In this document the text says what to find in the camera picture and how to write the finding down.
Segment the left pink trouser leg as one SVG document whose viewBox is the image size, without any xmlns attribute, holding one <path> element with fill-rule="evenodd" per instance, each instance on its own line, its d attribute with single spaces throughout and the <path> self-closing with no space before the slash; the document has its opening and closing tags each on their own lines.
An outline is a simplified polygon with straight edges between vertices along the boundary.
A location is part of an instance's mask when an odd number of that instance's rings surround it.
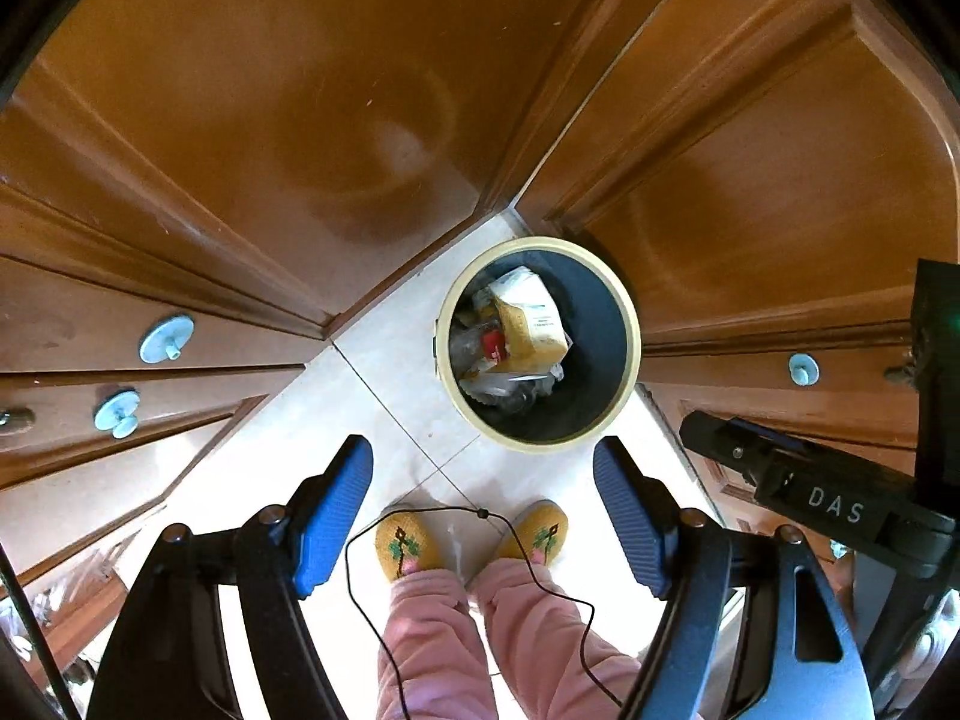
<svg viewBox="0 0 960 720">
<path fill-rule="evenodd" d="M 392 584 L 377 662 L 377 718 L 496 718 L 488 660 L 460 578 L 414 572 Z"/>
</svg>

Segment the right yellow slipper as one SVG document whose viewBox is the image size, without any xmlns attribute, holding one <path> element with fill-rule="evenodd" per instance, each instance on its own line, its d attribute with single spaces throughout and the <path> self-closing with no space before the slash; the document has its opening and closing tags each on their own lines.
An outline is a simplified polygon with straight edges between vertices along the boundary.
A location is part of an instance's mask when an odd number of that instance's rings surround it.
<svg viewBox="0 0 960 720">
<path fill-rule="evenodd" d="M 494 559 L 519 559 L 550 567 L 562 552 L 568 534 L 568 517 L 550 499 L 537 500 L 506 525 Z"/>
</svg>

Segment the cream round trash bin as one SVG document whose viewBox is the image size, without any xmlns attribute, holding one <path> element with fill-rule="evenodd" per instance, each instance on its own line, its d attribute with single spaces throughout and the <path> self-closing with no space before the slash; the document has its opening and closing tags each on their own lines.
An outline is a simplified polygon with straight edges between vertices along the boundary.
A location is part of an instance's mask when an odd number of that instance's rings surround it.
<svg viewBox="0 0 960 720">
<path fill-rule="evenodd" d="M 544 454 L 594 439 L 635 388 L 641 325 L 610 266 L 573 242 L 512 239 L 455 278 L 433 333 L 434 373 L 489 439 Z"/>
</svg>

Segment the yellow cardboard box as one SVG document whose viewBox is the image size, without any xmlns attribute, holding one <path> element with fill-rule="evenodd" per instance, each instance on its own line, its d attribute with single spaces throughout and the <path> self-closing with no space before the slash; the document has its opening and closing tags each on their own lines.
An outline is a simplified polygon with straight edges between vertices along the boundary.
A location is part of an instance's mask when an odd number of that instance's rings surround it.
<svg viewBox="0 0 960 720">
<path fill-rule="evenodd" d="M 496 371 L 540 376 L 565 359 L 569 343 L 562 316 L 537 273 L 527 266 L 518 266 L 488 289 L 509 353 L 496 364 Z"/>
</svg>

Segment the left yellow slipper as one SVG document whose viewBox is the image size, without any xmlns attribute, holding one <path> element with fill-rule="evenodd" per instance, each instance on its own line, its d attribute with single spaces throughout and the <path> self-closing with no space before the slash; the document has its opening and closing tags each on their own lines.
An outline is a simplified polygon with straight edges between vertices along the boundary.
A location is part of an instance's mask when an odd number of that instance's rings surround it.
<svg viewBox="0 0 960 720">
<path fill-rule="evenodd" d="M 402 509 L 387 512 L 376 527 L 374 547 L 389 582 L 448 567 L 441 539 L 420 512 Z"/>
</svg>

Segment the right pink trouser leg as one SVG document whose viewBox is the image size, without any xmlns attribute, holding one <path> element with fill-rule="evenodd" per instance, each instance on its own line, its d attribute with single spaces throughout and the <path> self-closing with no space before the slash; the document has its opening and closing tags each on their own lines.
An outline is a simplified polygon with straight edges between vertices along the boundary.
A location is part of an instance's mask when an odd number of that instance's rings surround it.
<svg viewBox="0 0 960 720">
<path fill-rule="evenodd" d="M 544 566 L 496 559 L 475 577 L 496 666 L 530 718 L 615 718 L 641 663 L 586 629 Z"/>
</svg>

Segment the light blue drawer knob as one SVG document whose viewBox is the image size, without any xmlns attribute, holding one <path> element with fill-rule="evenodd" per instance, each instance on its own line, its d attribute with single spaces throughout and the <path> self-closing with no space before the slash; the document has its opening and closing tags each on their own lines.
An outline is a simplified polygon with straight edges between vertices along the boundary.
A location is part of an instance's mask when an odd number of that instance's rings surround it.
<svg viewBox="0 0 960 720">
<path fill-rule="evenodd" d="M 820 380 L 820 366 L 812 355 L 794 353 L 788 359 L 791 382 L 797 387 L 814 387 Z"/>
<path fill-rule="evenodd" d="M 135 388 L 127 388 L 112 395 L 104 400 L 94 413 L 94 429 L 99 433 L 109 434 L 117 440 L 132 436 L 139 427 L 137 411 L 140 408 L 140 401 L 142 399 Z"/>
</svg>

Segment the light blue cabinet knob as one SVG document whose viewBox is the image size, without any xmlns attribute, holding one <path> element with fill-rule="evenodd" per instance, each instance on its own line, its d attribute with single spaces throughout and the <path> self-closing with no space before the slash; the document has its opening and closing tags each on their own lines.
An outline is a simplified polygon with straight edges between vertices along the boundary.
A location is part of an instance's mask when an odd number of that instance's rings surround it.
<svg viewBox="0 0 960 720">
<path fill-rule="evenodd" d="M 194 319 L 187 314 L 176 314 L 161 320 L 140 341 L 140 361 L 145 364 L 177 361 L 194 335 L 194 330 Z"/>
</svg>

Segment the yellow slipper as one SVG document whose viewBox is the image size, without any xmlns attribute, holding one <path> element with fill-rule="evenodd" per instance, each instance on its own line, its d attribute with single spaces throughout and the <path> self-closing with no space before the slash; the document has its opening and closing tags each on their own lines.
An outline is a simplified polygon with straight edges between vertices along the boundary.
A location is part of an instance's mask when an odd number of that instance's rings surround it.
<svg viewBox="0 0 960 720">
<path fill-rule="evenodd" d="M 402 509 L 387 512 L 376 527 L 374 547 L 389 582 L 448 567 L 441 539 L 420 512 Z"/>
<path fill-rule="evenodd" d="M 506 525 L 494 559 L 519 559 L 550 567 L 562 552 L 568 534 L 568 517 L 550 499 L 537 500 Z"/>
</svg>

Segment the clear plastic bag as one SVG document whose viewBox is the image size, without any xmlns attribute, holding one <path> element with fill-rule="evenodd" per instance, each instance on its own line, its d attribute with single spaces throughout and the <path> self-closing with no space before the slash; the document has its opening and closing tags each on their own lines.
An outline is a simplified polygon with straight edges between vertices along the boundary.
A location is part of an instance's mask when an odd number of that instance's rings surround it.
<svg viewBox="0 0 960 720">
<path fill-rule="evenodd" d="M 540 376 L 516 376 L 496 371 L 496 364 L 483 356 L 480 335 L 501 323 L 494 305 L 455 314 L 449 335 L 449 358 L 460 392 L 478 405 L 503 413 L 521 413 L 537 398 L 548 397 L 565 377 L 563 361 Z"/>
</svg>

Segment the pink trouser leg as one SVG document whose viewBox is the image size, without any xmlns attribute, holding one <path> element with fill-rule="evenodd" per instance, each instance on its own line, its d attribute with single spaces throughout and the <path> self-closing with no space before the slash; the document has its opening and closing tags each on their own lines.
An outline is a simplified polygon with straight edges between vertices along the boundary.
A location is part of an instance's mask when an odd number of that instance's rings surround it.
<svg viewBox="0 0 960 720">
<path fill-rule="evenodd" d="M 641 663 L 586 629 L 544 566 L 496 559 L 475 577 L 496 666 L 530 718 L 615 718 Z"/>
<path fill-rule="evenodd" d="M 377 718 L 496 718 L 488 660 L 460 578 L 414 572 L 392 584 L 377 662 Z"/>
</svg>

